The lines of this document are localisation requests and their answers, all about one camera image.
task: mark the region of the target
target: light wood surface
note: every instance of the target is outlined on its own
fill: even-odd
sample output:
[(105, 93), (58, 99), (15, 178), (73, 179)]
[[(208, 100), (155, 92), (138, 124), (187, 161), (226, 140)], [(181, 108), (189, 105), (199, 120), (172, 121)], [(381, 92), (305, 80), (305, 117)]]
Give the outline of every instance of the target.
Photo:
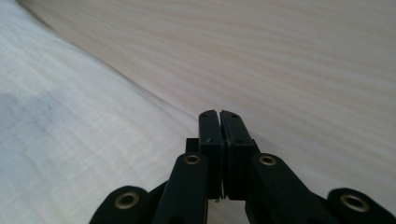
[(315, 193), (396, 213), (396, 2), (21, 3), (170, 105), (240, 114)]

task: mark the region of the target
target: metal ring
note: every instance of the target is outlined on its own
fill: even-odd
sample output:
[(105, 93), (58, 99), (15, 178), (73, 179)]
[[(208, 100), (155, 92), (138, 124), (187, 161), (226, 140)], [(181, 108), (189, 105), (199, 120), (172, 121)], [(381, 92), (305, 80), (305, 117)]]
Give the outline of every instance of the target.
[(264, 165), (275, 165), (276, 164), (276, 159), (270, 156), (261, 156), (259, 158), (259, 161), (264, 164)]
[(117, 197), (114, 204), (119, 209), (131, 208), (139, 202), (139, 194), (135, 191), (129, 191)]
[(340, 197), (341, 202), (343, 202), (343, 204), (352, 209), (355, 210), (357, 212), (367, 212), (370, 210), (370, 206), (367, 202), (365, 202), (363, 199), (361, 199), (360, 197), (357, 197), (355, 195), (352, 194), (343, 194)]
[(187, 164), (195, 165), (201, 162), (201, 158), (199, 156), (190, 155), (184, 157), (184, 162), (186, 162)]

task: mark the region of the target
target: white fabric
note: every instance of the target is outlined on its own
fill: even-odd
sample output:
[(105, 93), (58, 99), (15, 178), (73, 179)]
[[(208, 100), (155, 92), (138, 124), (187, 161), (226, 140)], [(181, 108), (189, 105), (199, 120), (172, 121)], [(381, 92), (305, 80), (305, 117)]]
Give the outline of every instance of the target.
[[(392, 7), (131, 1), (128, 21), (125, 1), (88, 2), (42, 4), (45, 23), (138, 85), (0, 1), (0, 223), (88, 223), (113, 189), (153, 189), (212, 108), (241, 115), (320, 196), (353, 188), (396, 213)], [(211, 202), (208, 223), (248, 223), (243, 206)]]

